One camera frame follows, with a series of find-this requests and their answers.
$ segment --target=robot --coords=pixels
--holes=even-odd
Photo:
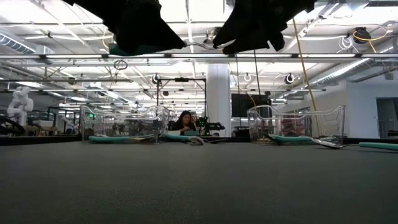
[[[33,111],[33,100],[28,97],[30,92],[29,87],[17,87],[12,96],[14,97],[8,106],[7,115],[10,118],[17,116],[18,123],[21,126],[26,126],[27,112]]]

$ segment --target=table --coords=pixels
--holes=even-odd
[[[398,223],[397,177],[356,146],[4,146],[0,223]]]

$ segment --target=white ceiling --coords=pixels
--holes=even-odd
[[[192,22],[192,34],[195,42],[202,43],[206,31],[212,29],[215,26],[222,26],[223,22],[228,18],[229,10],[223,11],[223,0],[191,0],[190,1],[190,20]],[[51,16],[49,13],[43,11],[43,9],[37,7],[32,3],[32,0],[2,0],[0,1],[0,31],[1,29],[9,34],[15,35],[19,41],[24,41],[27,45],[45,45],[48,48],[54,50],[56,54],[105,54],[106,47],[111,42],[112,34],[107,31],[106,27],[101,24],[101,19],[94,16],[92,13],[86,11],[80,6],[74,5],[69,6],[61,0],[44,0],[41,1],[45,9],[55,16],[58,21]],[[182,38],[188,37],[188,26],[187,26],[187,10],[185,7],[185,0],[160,0],[162,5],[161,15],[162,18],[169,23],[169,26]],[[297,29],[300,31],[304,29],[308,24],[308,21],[317,17],[317,14],[322,10],[322,7],[315,8],[313,12],[306,13],[301,12],[295,17],[296,23],[298,24]],[[373,37],[383,36],[386,31],[385,27],[382,27],[387,21],[396,21],[398,19],[398,7],[360,7],[355,11],[351,11],[348,7],[342,7],[339,11],[333,15],[318,21],[315,26],[308,30],[305,37],[300,41],[302,51],[304,53],[336,53],[341,50],[339,41],[341,38],[329,39],[329,40],[308,40],[306,38],[311,37],[338,37],[346,35],[347,33],[352,34],[355,27],[365,26]],[[67,25],[67,29],[64,26],[60,26],[57,22],[62,22]],[[289,38],[285,38],[286,45],[294,37],[294,27],[292,21],[288,22],[288,28],[283,31],[283,34]],[[384,42],[388,37],[396,33],[397,26],[394,24],[390,28],[390,33],[386,38],[375,41],[374,45]],[[72,40],[73,36],[70,32],[73,32],[80,38],[86,39],[87,45],[83,45],[79,40]],[[61,38],[48,38],[47,33]],[[88,40],[87,38],[100,39],[102,36],[109,36],[104,40]],[[353,45],[358,51],[363,52],[369,50],[369,45]],[[297,44],[293,44],[290,49],[281,50],[279,53],[297,53]],[[190,48],[182,50],[173,50],[173,52],[191,53]],[[195,46],[193,53],[220,53],[219,50],[205,50],[201,47]],[[16,54],[17,52],[10,51],[9,49],[0,48],[0,54]],[[257,53],[276,53],[273,48],[261,49]],[[146,60],[137,60],[137,62],[145,63]],[[151,59],[150,64],[164,63],[165,59]],[[148,85],[147,82],[151,83],[150,80],[153,74],[158,73],[164,78],[172,77],[192,77],[193,76],[193,63],[191,62],[178,62],[174,65],[169,66],[136,66],[135,70],[128,68],[119,73],[119,78],[126,77],[134,80],[133,83],[113,83],[112,87],[117,88],[151,88],[153,86]],[[206,62],[195,62],[196,77],[206,75],[207,63]],[[331,67],[332,63],[305,63],[306,69],[310,77],[318,75],[319,72],[326,68]],[[236,63],[229,63],[232,74],[237,74]],[[54,71],[58,67],[50,68],[50,71]],[[252,83],[256,86],[257,82],[247,82],[244,80],[246,73],[252,76],[252,80],[256,80],[256,64],[254,62],[239,62],[238,63],[239,81],[242,85],[246,86]],[[27,68],[32,72],[44,75],[44,68]],[[261,71],[259,74],[260,86],[274,87],[277,88],[284,84],[284,76],[288,73],[295,75],[302,73],[302,66],[298,62],[274,62],[274,63],[257,63],[257,69]],[[80,77],[83,74],[84,78],[110,78],[106,75],[107,70],[105,67],[67,67],[61,72],[56,73],[53,78],[66,78],[70,76]],[[65,88],[82,88],[81,85],[70,86],[66,85]],[[104,88],[107,88],[111,83],[102,83]],[[179,84],[170,83],[170,86],[176,86]],[[194,83],[185,83],[185,88],[195,88]],[[169,98],[199,98],[202,97],[202,93],[198,88],[198,92],[192,93],[192,95],[183,95],[181,93],[171,93]],[[120,93],[125,96],[126,99],[135,101],[142,99],[144,102],[150,102],[149,97],[143,93]]]

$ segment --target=ceiling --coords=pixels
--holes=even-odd
[[[231,9],[224,7],[223,0],[201,0],[189,1],[189,15],[187,14],[186,0],[160,0],[162,5],[161,15],[169,26],[184,40],[202,43],[206,39],[206,32],[216,26],[222,26],[228,18]],[[70,6],[61,0],[44,0],[38,6],[36,0],[2,0],[0,1],[0,33],[11,35],[17,41],[36,49],[38,46],[46,46],[53,54],[106,54],[108,45],[112,42],[113,34],[102,25],[100,18],[83,9],[80,6]],[[296,15],[297,30],[302,37],[300,45],[303,53],[314,54],[335,54],[351,52],[368,52],[371,48],[369,44],[350,44],[346,49],[342,46],[342,41],[347,33],[352,34],[355,27],[366,27],[372,38],[384,38],[376,40],[373,44],[377,46],[390,39],[397,32],[398,26],[395,21],[398,19],[398,7],[364,7],[364,1],[357,4],[344,5],[336,12],[329,15],[326,19],[317,19],[320,11],[325,7],[317,4],[312,12],[301,12]],[[280,52],[271,49],[257,50],[257,54],[298,53],[298,45],[295,41],[295,31],[292,21],[288,22],[288,28],[284,30],[286,45]],[[171,50],[169,52],[178,54],[220,54],[220,50],[207,50],[199,46],[187,47],[182,50]],[[19,54],[9,47],[0,46],[0,54]],[[186,58],[175,60],[172,58],[130,58],[129,67],[118,72],[118,79],[129,79],[131,82],[116,82],[116,70],[113,68],[115,60],[68,60],[53,59],[51,65],[47,65],[35,60],[13,59],[5,60],[8,65],[24,69],[34,73],[26,75],[22,73],[12,74],[13,78],[23,78],[26,80],[43,78],[47,70],[47,76],[53,79],[67,79],[75,77],[77,79],[101,79],[98,81],[100,88],[116,89],[155,89],[152,78],[158,74],[160,78],[205,78],[207,75],[207,64],[211,59],[200,60]],[[261,88],[280,88],[285,86],[284,78],[292,73],[300,79],[297,83],[303,83],[302,64],[299,60],[289,62],[282,60],[259,60],[257,64],[253,59],[238,60],[238,66],[234,60],[214,61],[227,63],[231,70],[231,86],[234,87],[238,82],[245,88],[257,88],[257,73]],[[312,60],[305,63],[309,78],[331,68],[339,62],[325,62]],[[6,68],[0,72],[0,77],[8,78],[12,73]],[[47,83],[42,88],[66,88],[84,89],[90,84],[77,83]],[[196,88],[197,91],[190,92],[170,92],[169,96],[160,96],[164,99],[181,101],[186,99],[204,98],[204,94],[199,84],[194,82],[175,83],[170,82],[166,88]],[[59,93],[62,96],[71,96],[70,93]],[[116,92],[120,98],[130,102],[155,103],[154,92],[123,91]],[[89,100],[112,103],[113,99],[108,96],[98,96],[94,92],[83,92],[78,94],[80,97]],[[61,96],[52,96],[57,100],[65,100]],[[180,108],[192,107],[198,112],[203,111],[203,103],[193,101],[189,105],[182,105]]]

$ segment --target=white pillar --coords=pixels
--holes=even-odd
[[[231,89],[228,64],[209,64],[207,70],[207,105],[209,122],[220,122],[225,130],[212,131],[231,137]]]

